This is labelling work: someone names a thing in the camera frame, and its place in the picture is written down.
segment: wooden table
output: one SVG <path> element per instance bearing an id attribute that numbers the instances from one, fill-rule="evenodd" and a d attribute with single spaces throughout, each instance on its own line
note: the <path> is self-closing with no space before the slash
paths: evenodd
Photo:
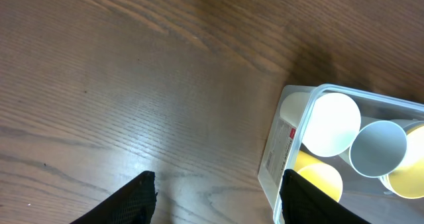
<path id="1" fill-rule="evenodd" d="M 69 223 L 143 170 L 153 223 L 272 223 L 285 84 L 424 102 L 424 0 L 0 0 L 0 223 Z"/>

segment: table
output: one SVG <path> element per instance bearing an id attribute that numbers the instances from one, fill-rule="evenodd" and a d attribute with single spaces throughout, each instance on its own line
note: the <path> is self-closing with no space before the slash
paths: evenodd
<path id="1" fill-rule="evenodd" d="M 153 223 L 272 223 L 282 88 L 424 102 L 424 0 L 0 0 L 0 223 L 69 223 L 143 170 Z"/>

